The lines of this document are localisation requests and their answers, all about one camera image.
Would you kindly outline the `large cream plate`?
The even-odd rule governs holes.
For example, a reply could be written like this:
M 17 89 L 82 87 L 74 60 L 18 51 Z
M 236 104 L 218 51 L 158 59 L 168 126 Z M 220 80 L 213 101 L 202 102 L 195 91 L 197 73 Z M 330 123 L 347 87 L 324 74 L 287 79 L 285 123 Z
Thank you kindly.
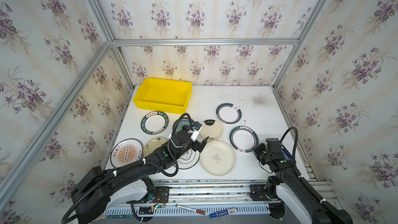
M 235 152 L 223 141 L 211 141 L 201 152 L 200 164 L 211 175 L 227 175 L 235 166 Z

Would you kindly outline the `white plate dark green rim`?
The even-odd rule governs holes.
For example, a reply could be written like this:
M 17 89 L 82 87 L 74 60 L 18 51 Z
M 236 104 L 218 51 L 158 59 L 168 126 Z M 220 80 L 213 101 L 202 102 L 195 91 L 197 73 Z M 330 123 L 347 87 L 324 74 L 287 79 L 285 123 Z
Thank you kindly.
M 255 131 L 243 125 L 233 127 L 228 138 L 231 146 L 241 153 L 250 153 L 259 144 Z

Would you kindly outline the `white plate green striped rim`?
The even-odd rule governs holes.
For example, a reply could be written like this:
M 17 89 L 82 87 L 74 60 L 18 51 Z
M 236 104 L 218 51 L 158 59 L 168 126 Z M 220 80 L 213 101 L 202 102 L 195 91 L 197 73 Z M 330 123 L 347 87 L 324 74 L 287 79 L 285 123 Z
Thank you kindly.
M 226 124 L 238 123 L 242 118 L 240 108 L 232 103 L 222 103 L 216 108 L 217 118 Z

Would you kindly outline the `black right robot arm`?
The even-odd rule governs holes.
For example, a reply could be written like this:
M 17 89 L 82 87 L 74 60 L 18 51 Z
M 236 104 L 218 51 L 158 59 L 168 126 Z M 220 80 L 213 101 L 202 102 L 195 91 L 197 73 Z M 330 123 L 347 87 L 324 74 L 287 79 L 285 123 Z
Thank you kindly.
M 294 132 L 294 144 L 289 158 L 285 156 L 283 140 L 290 131 Z M 255 147 L 259 165 L 269 166 L 275 175 L 268 177 L 264 185 L 250 185 L 250 198 L 274 201 L 269 205 L 269 215 L 273 219 L 283 218 L 286 207 L 289 207 L 302 224 L 352 224 L 347 211 L 337 209 L 302 176 L 296 166 L 297 145 L 298 130 L 290 127 L 282 138 L 268 138 Z

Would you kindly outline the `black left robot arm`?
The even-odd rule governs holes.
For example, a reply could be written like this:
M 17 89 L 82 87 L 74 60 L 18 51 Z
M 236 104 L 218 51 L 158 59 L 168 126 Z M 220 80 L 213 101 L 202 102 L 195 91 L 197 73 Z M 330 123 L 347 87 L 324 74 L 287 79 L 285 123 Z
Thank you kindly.
M 113 194 L 139 179 L 157 173 L 176 176 L 180 156 L 189 149 L 201 152 L 208 142 L 209 137 L 199 142 L 193 139 L 195 136 L 194 132 L 179 131 L 142 160 L 116 169 L 91 169 L 71 191 L 73 205 L 62 217 L 61 223 L 67 224 L 75 219 L 80 224 L 94 221 L 106 210 Z

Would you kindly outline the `yellow plastic bin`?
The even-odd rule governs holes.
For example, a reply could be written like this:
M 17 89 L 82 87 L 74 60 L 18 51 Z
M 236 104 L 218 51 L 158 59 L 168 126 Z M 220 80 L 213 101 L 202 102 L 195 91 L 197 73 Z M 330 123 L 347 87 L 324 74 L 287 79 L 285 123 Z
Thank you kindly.
M 183 114 L 188 108 L 192 83 L 161 78 L 145 78 L 133 99 L 143 110 Z

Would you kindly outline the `white plate black flower outline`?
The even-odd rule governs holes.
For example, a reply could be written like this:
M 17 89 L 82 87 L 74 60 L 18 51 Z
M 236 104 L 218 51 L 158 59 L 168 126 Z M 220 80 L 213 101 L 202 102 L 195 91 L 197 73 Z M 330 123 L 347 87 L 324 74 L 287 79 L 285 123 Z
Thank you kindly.
M 189 149 L 187 152 L 182 154 L 179 159 L 177 159 L 177 163 L 180 170 L 188 170 L 194 167 L 200 159 L 200 152 L 193 151 Z

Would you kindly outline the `dark blue floral plate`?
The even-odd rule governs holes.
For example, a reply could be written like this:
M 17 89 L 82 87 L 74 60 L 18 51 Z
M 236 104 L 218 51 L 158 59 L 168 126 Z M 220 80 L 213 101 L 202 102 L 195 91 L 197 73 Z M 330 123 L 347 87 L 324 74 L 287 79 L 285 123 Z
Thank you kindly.
M 175 135 L 180 131 L 189 131 L 191 124 L 194 125 L 194 120 L 190 120 L 187 116 L 183 116 L 180 120 L 176 120 L 173 124 L 172 134 Z

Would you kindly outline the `pale yellow small plate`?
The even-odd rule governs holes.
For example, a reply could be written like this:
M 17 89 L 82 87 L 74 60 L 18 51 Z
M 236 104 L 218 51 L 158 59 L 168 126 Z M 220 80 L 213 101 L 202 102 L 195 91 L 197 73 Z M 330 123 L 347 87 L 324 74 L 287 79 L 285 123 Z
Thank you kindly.
M 161 136 L 150 139 L 144 147 L 144 157 L 153 153 L 157 148 L 161 147 L 167 141 L 168 139 Z

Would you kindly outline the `green rim lettered plate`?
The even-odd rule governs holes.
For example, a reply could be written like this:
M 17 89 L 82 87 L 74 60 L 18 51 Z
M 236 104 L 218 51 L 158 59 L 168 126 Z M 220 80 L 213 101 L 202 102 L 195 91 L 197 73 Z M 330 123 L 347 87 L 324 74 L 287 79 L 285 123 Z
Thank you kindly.
M 169 117 L 161 111 L 153 111 L 145 115 L 141 121 L 141 130 L 149 135 L 163 132 L 169 125 Z

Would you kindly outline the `orange sunburst plate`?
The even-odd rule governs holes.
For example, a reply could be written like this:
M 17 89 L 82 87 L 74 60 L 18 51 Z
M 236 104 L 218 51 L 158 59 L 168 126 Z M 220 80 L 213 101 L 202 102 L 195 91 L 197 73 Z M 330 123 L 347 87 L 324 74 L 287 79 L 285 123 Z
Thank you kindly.
M 137 139 L 126 139 L 119 142 L 112 150 L 110 163 L 119 168 L 140 160 L 143 157 L 143 144 Z

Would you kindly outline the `red capped marker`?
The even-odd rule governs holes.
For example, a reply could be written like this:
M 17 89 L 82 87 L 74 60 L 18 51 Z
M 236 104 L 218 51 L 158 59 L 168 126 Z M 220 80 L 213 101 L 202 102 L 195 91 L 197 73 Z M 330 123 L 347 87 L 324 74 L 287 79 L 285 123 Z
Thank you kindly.
M 185 209 L 187 211 L 194 212 L 196 214 L 206 215 L 205 211 L 200 210 L 200 209 L 194 209 L 194 208 L 191 208 L 191 207 L 188 207 L 188 206 L 183 206 L 183 205 L 180 205 L 180 204 L 176 204 L 175 206 L 177 208 Z

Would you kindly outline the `blue marker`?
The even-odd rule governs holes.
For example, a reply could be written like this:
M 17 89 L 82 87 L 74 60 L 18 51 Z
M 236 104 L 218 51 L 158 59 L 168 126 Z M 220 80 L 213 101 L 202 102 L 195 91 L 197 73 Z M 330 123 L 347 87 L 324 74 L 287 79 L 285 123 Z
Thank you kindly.
M 231 207 L 231 208 L 227 208 L 227 209 L 223 209 L 214 213 L 211 213 L 209 215 L 210 218 L 216 218 L 216 217 L 221 217 L 221 216 L 226 216 L 229 214 L 234 214 L 237 213 L 237 208 L 236 207 Z

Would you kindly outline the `aluminium rail base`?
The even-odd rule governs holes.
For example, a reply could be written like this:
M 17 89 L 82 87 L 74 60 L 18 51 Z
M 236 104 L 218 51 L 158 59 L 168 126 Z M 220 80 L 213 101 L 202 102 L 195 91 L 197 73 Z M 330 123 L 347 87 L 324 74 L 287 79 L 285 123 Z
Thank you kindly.
M 253 190 L 250 185 L 265 184 L 265 182 L 236 182 L 228 184 L 177 184 L 166 183 L 165 181 L 158 181 L 156 186 L 169 187 L 168 202 L 164 196 L 162 200 L 165 202 L 165 207 L 156 208 L 153 214 L 144 215 L 139 214 L 140 207 L 152 206 L 158 203 L 158 200 L 153 200 L 153 203 L 137 203 L 134 204 L 135 211 L 138 216 L 144 217 L 172 217 L 172 216 L 199 216 L 192 211 L 177 208 L 175 205 L 200 209 L 205 211 L 206 216 L 210 213 L 221 211 L 228 208 L 236 208 L 236 215 L 245 214 L 268 214 L 270 204 L 279 203 L 281 201 L 271 201 L 267 198 L 262 201 L 254 201 L 250 195 Z M 316 181 L 310 179 L 309 183 L 320 193 L 326 200 L 332 203 L 336 208 L 342 209 L 342 206 L 337 198 L 336 193 L 328 181 Z M 106 217 L 134 217 L 131 205 L 127 203 L 119 204 L 107 209 L 103 214 Z

